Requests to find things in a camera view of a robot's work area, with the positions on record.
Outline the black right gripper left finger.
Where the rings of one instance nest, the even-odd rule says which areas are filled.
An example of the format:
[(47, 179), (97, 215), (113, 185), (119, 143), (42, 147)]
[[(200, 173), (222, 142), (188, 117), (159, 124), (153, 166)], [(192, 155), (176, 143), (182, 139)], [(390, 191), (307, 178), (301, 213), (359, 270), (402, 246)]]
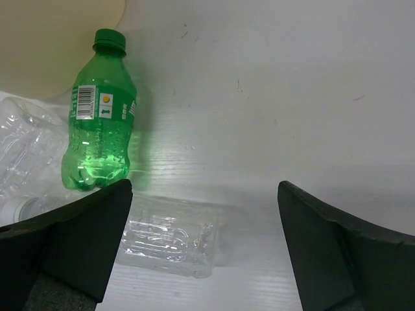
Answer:
[(1, 309), (95, 310), (132, 196), (122, 179), (39, 216), (1, 220)]

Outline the green plastic soda bottle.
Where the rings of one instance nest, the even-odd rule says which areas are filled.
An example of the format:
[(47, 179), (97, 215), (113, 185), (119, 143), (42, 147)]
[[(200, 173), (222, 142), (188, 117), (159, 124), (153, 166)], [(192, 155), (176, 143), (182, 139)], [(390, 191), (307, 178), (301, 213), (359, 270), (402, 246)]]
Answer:
[(71, 92), (68, 147), (61, 177), (67, 189), (90, 191), (125, 179), (137, 89), (124, 65), (126, 38), (113, 29), (95, 33), (93, 58)]

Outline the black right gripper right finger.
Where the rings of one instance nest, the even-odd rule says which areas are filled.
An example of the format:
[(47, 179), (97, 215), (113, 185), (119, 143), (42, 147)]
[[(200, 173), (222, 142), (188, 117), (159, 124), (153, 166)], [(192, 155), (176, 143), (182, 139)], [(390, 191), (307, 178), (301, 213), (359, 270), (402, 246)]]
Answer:
[(278, 207), (303, 310), (413, 310), (414, 237), (358, 218), (288, 181)]

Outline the clear crushed plastic bottle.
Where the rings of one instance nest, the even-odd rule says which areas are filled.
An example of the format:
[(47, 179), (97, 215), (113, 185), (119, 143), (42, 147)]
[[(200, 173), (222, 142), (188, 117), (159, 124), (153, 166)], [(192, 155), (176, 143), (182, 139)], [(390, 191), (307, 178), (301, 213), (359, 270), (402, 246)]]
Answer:
[(160, 197), (135, 195), (116, 262), (193, 277), (211, 275), (219, 225), (210, 207)]

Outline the clear crushed bottle white cap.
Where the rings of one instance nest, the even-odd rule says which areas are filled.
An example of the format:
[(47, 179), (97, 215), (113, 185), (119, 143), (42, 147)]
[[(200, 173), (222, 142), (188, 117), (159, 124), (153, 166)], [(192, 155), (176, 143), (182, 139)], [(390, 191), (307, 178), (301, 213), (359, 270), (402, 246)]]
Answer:
[(1, 225), (55, 209), (67, 125), (55, 113), (17, 97), (1, 101)]

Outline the cream plastic bin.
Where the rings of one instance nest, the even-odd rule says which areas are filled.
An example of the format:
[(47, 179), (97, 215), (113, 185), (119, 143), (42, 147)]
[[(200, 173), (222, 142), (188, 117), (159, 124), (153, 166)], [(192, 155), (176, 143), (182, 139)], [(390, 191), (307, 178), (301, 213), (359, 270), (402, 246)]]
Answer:
[(113, 29), (125, 1), (2, 1), (1, 91), (46, 99), (65, 93), (93, 56), (99, 29)]

